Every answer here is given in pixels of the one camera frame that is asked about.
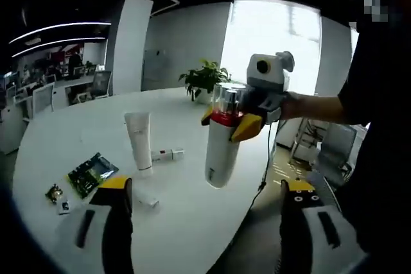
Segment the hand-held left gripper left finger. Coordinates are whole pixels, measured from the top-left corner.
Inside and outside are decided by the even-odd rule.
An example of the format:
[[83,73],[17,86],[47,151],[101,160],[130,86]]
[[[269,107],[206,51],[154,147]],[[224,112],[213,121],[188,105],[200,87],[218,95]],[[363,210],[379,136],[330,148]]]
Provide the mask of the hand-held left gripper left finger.
[[133,273],[132,233],[132,179],[115,176],[62,220],[53,258],[62,273]]

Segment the person's right hand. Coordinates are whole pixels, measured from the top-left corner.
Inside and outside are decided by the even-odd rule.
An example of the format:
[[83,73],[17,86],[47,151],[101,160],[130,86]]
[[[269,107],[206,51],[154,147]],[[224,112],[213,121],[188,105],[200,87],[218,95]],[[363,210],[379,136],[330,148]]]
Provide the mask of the person's right hand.
[[309,103],[311,96],[298,94],[296,92],[287,92],[281,103],[280,120],[289,120],[300,117],[308,117]]

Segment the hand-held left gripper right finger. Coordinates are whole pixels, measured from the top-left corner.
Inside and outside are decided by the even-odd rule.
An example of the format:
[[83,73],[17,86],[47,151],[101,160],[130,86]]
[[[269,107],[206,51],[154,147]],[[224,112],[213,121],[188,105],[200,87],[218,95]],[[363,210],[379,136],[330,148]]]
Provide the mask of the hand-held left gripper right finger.
[[338,207],[308,182],[281,181],[279,273],[359,273],[367,254]]

